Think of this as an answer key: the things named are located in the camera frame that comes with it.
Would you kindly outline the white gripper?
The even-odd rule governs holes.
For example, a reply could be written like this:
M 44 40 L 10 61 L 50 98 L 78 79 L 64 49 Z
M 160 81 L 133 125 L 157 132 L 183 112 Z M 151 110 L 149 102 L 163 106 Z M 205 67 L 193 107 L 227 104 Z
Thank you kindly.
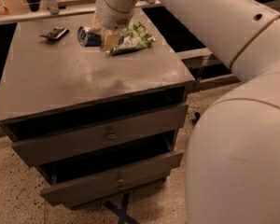
M 101 31 L 101 51 L 110 51 L 121 38 L 118 29 L 126 27 L 132 19 L 134 0 L 96 0 L 95 5 L 91 27 L 98 30 L 104 27 Z

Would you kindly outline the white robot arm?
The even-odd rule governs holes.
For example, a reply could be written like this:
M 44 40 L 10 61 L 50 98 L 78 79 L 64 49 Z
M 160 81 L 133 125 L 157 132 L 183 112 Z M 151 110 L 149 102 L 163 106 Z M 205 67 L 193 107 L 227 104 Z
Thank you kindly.
M 97 0 L 124 27 L 137 0 Z M 159 0 L 241 86 L 195 125 L 186 154 L 188 224 L 280 224 L 280 13 L 254 0 Z

